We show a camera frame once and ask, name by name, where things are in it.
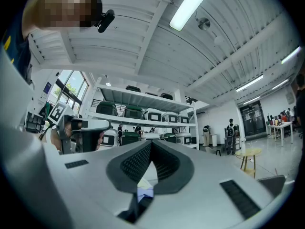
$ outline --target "white wall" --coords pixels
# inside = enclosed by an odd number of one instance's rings
[[[292,93],[294,96],[294,102],[292,104],[288,104],[286,95],[288,93]],[[287,108],[290,108],[290,110],[293,110],[295,106],[295,95],[293,93],[293,90],[291,86],[284,87],[281,90],[278,90],[277,92],[268,95],[265,98],[260,99],[265,122],[268,120],[268,115],[279,115],[283,110],[286,110]]]
[[[32,102],[29,106],[29,110],[35,113],[39,113],[43,108],[47,99],[50,95],[51,89],[54,86],[57,80],[57,73],[61,73],[62,70],[50,70],[50,69],[41,69],[35,70],[32,72],[31,79],[35,83],[35,91],[34,91],[34,102]],[[47,82],[51,84],[51,88],[48,94],[43,93],[43,89],[46,86]]]
[[[234,124],[241,128],[238,111],[235,101],[231,100],[220,107],[211,107],[205,110],[205,113],[198,114],[199,143],[203,143],[203,127],[209,125],[211,134],[217,134],[217,143],[224,144],[224,129],[229,125],[229,119],[232,118]],[[190,128],[190,131],[192,136],[196,136],[194,128]]]

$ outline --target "ceiling light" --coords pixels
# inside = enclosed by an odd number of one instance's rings
[[[248,103],[250,103],[250,102],[252,102],[252,101],[254,101],[254,100],[256,100],[256,99],[259,99],[261,96],[258,96],[258,97],[256,97],[256,98],[254,98],[254,99],[251,99],[251,100],[249,100],[249,101],[247,101],[247,102],[244,102],[243,104],[248,104]]]
[[[239,91],[241,91],[241,90],[247,88],[248,86],[251,86],[251,85],[254,84],[255,82],[257,82],[257,81],[263,79],[263,77],[264,77],[264,75],[261,75],[261,76],[257,77],[256,79],[254,79],[253,81],[250,81],[250,82],[247,83],[246,85],[243,85],[242,87],[237,88],[236,91],[239,92]]]
[[[286,58],[282,60],[282,64],[286,61],[290,60],[293,56],[295,56],[298,52],[301,51],[301,47],[296,48],[291,54],[289,54]]]
[[[170,27],[181,31],[203,0],[184,0],[173,16]]]
[[[275,88],[278,88],[279,86],[285,84],[286,82],[288,82],[289,79],[284,80],[283,82],[279,83],[278,85],[276,85],[274,88],[272,88],[272,90],[274,90]]]

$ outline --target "white storage box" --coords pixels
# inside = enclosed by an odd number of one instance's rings
[[[146,109],[144,112],[145,120],[152,121],[161,121],[162,120],[162,112],[157,109]]]
[[[174,112],[166,112],[162,115],[163,122],[177,123],[177,114]]]
[[[119,146],[119,133],[117,130],[109,129],[105,131],[101,146],[117,147]]]
[[[183,114],[179,114],[179,115],[177,116],[177,118],[178,118],[178,122],[180,122],[180,123],[185,123],[185,124],[189,124],[189,117],[188,117],[188,116],[183,115]]]
[[[160,135],[158,133],[143,133],[141,140],[160,140]]]
[[[177,144],[182,144],[182,145],[187,145],[191,144],[192,139],[191,139],[191,134],[188,132],[181,132],[176,134],[177,137]]]

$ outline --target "glass door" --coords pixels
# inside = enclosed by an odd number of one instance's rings
[[[259,101],[240,108],[240,111],[243,117],[244,132],[246,136],[266,131],[263,110]]]

